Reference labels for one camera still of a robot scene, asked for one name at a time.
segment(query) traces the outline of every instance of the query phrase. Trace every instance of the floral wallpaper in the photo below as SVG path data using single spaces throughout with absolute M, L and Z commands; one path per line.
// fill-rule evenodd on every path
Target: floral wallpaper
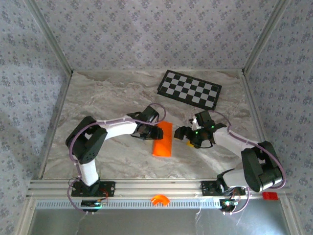
M 37 177 L 67 80 L 21 0 L 0 3 L 0 234 L 12 234 Z
M 242 68 L 276 1 L 37 1 L 73 70 Z
M 249 75 L 304 230 L 313 234 L 313 3 L 293 0 Z

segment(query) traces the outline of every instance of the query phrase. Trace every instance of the wall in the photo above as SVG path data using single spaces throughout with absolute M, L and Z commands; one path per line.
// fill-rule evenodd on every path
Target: wall
M 0 8 L 0 234 L 11 234 L 68 76 L 24 2 Z
M 313 234 L 313 3 L 286 9 L 249 75 L 261 118 Z
M 242 68 L 274 0 L 46 0 L 74 70 Z

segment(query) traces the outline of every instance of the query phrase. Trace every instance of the metal frame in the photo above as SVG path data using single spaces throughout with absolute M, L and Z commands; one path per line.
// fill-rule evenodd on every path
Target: metal frame
M 156 194 L 165 194 L 173 201 L 178 202 L 201 202 L 205 199 L 225 199 L 224 196 L 202 196 L 200 189 L 202 180 L 214 180 L 214 179 L 120 179 L 114 180 L 115 185 L 115 196 L 109 198 L 115 202 L 123 201 L 138 201 L 151 199 Z M 64 202 L 67 200 L 67 188 L 68 180 L 33 180 L 30 183 L 29 190 L 26 195 L 25 204 L 21 211 L 20 220 L 18 221 L 15 234 L 26 235 L 30 229 L 34 210 L 39 202 L 49 201 L 52 202 Z M 294 201 L 291 198 L 291 192 L 289 188 L 280 190 L 266 190 L 277 192 L 278 198 L 280 199 L 284 215 L 292 235 L 304 235 L 303 228 L 301 227 L 299 216 L 294 207 Z M 251 193 L 250 197 L 253 199 L 262 199 L 261 193 Z M 75 201 L 79 203 L 83 198 L 75 198 Z M 120 209 L 120 204 L 117 203 L 116 207 L 111 205 L 111 209 Z M 183 204 L 177 204 L 177 207 L 183 207 Z M 141 208 L 139 204 L 134 204 L 127 209 Z

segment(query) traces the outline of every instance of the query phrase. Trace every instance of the checkerboard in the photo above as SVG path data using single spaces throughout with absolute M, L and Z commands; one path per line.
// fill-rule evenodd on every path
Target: checkerboard
M 168 70 L 158 94 L 205 110 L 214 110 L 222 86 Z

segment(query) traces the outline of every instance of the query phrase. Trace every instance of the marble surface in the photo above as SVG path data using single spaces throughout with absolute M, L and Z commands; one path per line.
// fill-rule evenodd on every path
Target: marble surface
M 256 140 L 248 105 L 239 78 L 216 71 L 181 71 L 190 76 L 222 85 L 216 110 L 228 116 L 234 130 Z M 173 131 L 188 125 L 188 120 L 201 109 L 157 95 L 164 71 L 75 72 L 73 74 L 54 141 L 47 160 L 45 179 L 68 179 L 77 176 L 68 158 L 65 140 L 85 117 L 112 119 L 127 113 L 143 111 L 152 102 L 167 110 L 166 121 Z M 162 109 L 157 108 L 162 116 Z M 225 120 L 217 114 L 218 123 Z M 173 140 L 172 157 L 153 157 L 152 141 L 119 136 L 104 142 L 96 158 L 102 179 L 117 178 L 216 178 L 231 167 L 240 167 L 241 159 L 215 145 L 195 149 L 185 141 Z

